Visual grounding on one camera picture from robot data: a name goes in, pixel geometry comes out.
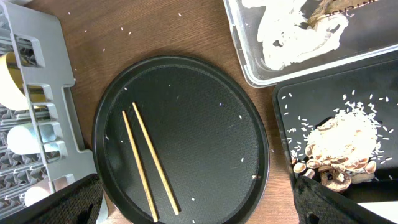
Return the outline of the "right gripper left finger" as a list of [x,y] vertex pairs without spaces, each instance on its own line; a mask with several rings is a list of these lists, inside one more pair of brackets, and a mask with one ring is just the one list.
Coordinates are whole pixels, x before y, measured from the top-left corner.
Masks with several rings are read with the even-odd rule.
[[90,174],[1,220],[1,224],[95,224],[103,200],[102,181]]

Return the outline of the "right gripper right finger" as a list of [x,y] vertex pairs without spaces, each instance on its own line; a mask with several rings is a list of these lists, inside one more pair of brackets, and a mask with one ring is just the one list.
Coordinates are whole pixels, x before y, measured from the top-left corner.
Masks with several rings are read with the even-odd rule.
[[300,224],[391,222],[305,176],[296,180],[294,204]]

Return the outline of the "pink plastic cup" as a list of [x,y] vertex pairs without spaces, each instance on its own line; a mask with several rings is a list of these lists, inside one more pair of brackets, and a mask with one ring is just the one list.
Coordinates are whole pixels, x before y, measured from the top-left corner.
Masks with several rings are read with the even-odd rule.
[[[68,185],[68,182],[65,177],[56,179],[54,181],[55,189],[61,190]],[[38,183],[31,186],[27,192],[25,193],[25,205],[27,207],[37,203],[38,201],[43,200],[44,198],[51,195],[52,192],[50,190],[50,181],[49,178],[39,181]]]

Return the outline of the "food scraps pile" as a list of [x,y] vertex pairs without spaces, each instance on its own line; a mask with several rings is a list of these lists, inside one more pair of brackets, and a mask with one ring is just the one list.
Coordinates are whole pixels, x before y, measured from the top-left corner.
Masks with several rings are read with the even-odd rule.
[[330,118],[320,124],[302,115],[296,126],[287,129],[286,142],[294,174],[313,178],[334,192],[352,184],[369,182],[377,166],[392,160],[382,142],[390,143],[397,128],[377,118],[373,96],[355,101],[355,93],[344,94]]

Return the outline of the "wooden chopstick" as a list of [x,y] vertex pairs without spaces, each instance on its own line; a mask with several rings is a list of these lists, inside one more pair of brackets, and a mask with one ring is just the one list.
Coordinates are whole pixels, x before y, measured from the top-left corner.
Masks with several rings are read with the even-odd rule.
[[139,152],[137,150],[136,143],[134,141],[132,130],[131,130],[131,127],[130,127],[130,124],[129,124],[129,121],[128,121],[128,118],[127,118],[127,114],[126,114],[125,111],[122,111],[122,116],[123,116],[124,124],[125,124],[125,127],[126,127],[127,135],[128,135],[128,138],[129,138],[129,141],[130,141],[130,144],[131,144],[131,148],[132,148],[132,151],[133,151],[133,154],[134,154],[134,159],[135,159],[135,162],[136,162],[136,165],[137,165],[137,169],[139,171],[139,177],[141,179],[142,186],[144,188],[144,192],[145,192],[145,195],[146,195],[147,203],[148,203],[149,208],[150,208],[152,219],[153,219],[154,222],[158,222],[159,221],[159,217],[158,217],[158,214],[157,214],[157,211],[156,211],[156,208],[155,208],[154,201],[152,199],[150,188],[149,188],[149,185],[147,183],[146,175],[144,173],[144,169],[143,169],[143,166],[142,166],[142,163],[141,163],[141,158],[139,156]]
[[163,170],[163,168],[162,168],[162,165],[161,165],[161,163],[160,163],[160,160],[159,160],[159,158],[158,158],[158,155],[157,155],[157,153],[156,153],[156,151],[155,151],[155,148],[154,148],[154,146],[153,146],[153,143],[152,143],[152,141],[151,141],[151,138],[150,138],[150,136],[149,136],[149,133],[147,132],[146,126],[145,126],[145,124],[144,124],[144,122],[143,122],[143,119],[142,119],[141,114],[140,114],[140,112],[139,112],[139,110],[138,110],[138,107],[137,107],[137,105],[136,105],[135,102],[132,102],[132,106],[133,106],[134,111],[135,111],[135,113],[136,113],[136,116],[137,116],[139,125],[140,125],[140,127],[141,127],[141,129],[142,129],[142,133],[143,133],[143,135],[144,135],[144,138],[145,138],[146,143],[147,143],[147,145],[148,145],[148,148],[149,148],[149,150],[150,150],[151,156],[152,156],[153,161],[154,161],[154,163],[155,163],[156,169],[157,169],[157,171],[158,171],[158,173],[159,173],[159,176],[160,176],[160,179],[161,179],[162,184],[163,184],[163,186],[164,186],[164,189],[165,189],[165,191],[166,191],[166,193],[167,193],[167,196],[168,196],[168,198],[169,198],[169,202],[170,202],[170,204],[171,204],[171,206],[172,206],[172,209],[173,209],[173,211],[174,211],[174,214],[175,214],[175,215],[179,215],[179,214],[180,214],[180,210],[179,210],[179,208],[178,208],[177,201],[176,201],[176,199],[175,199],[175,197],[174,197],[174,195],[173,195],[173,193],[172,193],[172,189],[171,189],[170,184],[169,184],[169,182],[168,182],[168,180],[167,180],[167,178],[166,178],[165,172],[164,172],[164,170]]

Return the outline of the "blue plastic cup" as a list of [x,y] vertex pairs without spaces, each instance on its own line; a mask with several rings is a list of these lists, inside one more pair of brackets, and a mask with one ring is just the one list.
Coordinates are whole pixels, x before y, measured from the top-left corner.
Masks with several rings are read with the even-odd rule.
[[[40,126],[43,143],[56,140],[56,135],[51,125]],[[32,123],[14,126],[7,134],[8,148],[15,154],[38,154],[40,152],[37,136]]]

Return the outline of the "yellow bowl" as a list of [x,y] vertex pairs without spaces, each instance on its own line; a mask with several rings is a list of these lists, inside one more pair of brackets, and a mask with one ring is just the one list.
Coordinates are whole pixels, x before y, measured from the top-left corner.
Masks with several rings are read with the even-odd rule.
[[29,109],[22,73],[14,52],[1,56],[1,105],[14,111]]

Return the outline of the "white napkin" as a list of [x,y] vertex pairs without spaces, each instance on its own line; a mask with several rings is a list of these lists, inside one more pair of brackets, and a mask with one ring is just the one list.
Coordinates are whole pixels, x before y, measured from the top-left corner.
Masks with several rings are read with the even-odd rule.
[[264,6],[257,41],[262,44],[264,64],[282,70],[293,63],[336,50],[349,21],[337,14],[324,17],[310,26],[302,7],[306,0],[243,0],[246,8]]

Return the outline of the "grey dishwasher rack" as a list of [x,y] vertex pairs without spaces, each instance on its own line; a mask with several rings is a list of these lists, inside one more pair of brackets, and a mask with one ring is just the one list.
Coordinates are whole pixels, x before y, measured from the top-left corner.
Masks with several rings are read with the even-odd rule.
[[[21,71],[25,99],[39,147],[41,160],[33,168],[45,167],[49,187],[55,181],[68,184],[96,173],[93,153],[85,149],[71,88],[75,84],[60,21],[55,16],[9,2],[1,2],[16,63]],[[57,159],[47,159],[40,127],[51,125]]]

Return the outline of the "round black tray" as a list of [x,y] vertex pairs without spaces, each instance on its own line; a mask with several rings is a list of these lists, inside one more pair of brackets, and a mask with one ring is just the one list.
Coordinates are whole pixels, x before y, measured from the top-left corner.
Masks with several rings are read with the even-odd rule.
[[[180,210],[175,215],[142,133],[135,102]],[[244,223],[267,182],[266,132],[245,91],[215,66],[152,57],[107,87],[93,122],[104,189],[132,223],[152,223],[127,135],[125,111],[161,223]]]

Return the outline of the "black rectangular tray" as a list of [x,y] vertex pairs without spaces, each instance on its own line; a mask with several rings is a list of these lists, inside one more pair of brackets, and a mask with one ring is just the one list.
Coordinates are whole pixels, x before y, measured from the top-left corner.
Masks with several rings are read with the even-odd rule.
[[357,203],[397,200],[397,52],[367,58],[280,82],[273,105],[291,185],[292,159],[305,159],[305,137],[315,127],[351,106],[374,113],[379,151],[375,177],[343,192]]

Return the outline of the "clear plastic bin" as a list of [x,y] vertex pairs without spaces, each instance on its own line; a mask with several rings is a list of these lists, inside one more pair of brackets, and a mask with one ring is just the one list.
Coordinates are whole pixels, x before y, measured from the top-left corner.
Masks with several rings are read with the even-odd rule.
[[271,70],[265,66],[262,44],[257,41],[266,7],[248,9],[237,0],[224,0],[224,6],[241,69],[246,82],[254,88],[397,50],[397,1],[377,1],[353,11],[338,49],[283,70]]

